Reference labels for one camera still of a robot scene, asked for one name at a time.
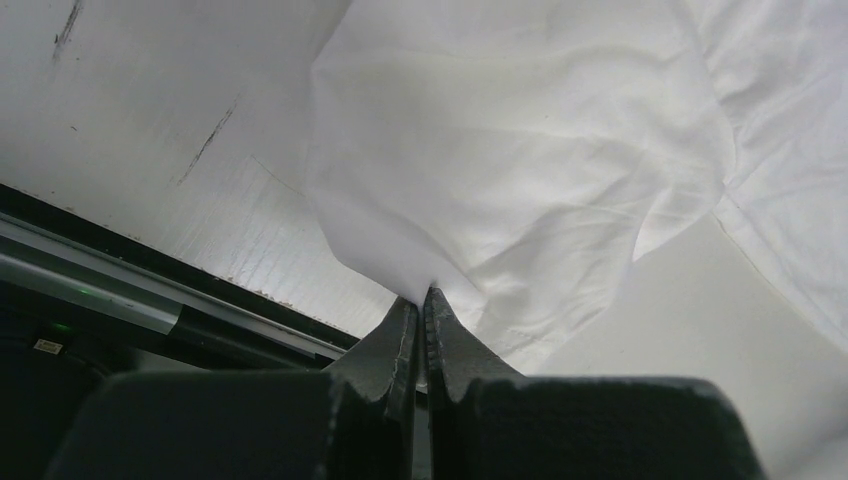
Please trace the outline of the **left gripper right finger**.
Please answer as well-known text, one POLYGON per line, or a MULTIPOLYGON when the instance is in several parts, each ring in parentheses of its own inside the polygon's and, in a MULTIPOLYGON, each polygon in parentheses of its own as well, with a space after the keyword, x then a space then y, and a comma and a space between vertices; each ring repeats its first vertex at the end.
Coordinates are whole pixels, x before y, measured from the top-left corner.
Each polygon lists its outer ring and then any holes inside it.
POLYGON ((460 402, 476 380, 522 377, 463 326, 437 287, 428 289, 423 303, 423 335, 427 396, 432 406, 460 402))

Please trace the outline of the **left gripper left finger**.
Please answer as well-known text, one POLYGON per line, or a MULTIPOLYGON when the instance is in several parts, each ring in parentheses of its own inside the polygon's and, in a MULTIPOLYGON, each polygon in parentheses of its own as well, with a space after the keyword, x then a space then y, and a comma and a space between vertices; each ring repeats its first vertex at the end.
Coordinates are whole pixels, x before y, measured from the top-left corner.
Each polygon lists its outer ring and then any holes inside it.
POLYGON ((383 418, 404 424, 418 377, 418 307, 398 297, 382 321, 325 368, 346 381, 383 418))

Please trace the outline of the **white t shirt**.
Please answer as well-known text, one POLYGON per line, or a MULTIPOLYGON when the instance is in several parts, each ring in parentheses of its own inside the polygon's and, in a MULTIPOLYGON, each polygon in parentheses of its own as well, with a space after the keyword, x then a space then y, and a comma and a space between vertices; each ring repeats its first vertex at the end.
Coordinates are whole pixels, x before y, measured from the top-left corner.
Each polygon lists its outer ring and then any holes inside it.
POLYGON ((354 1, 311 90, 332 253, 520 370, 710 214, 847 344, 843 1, 354 1))

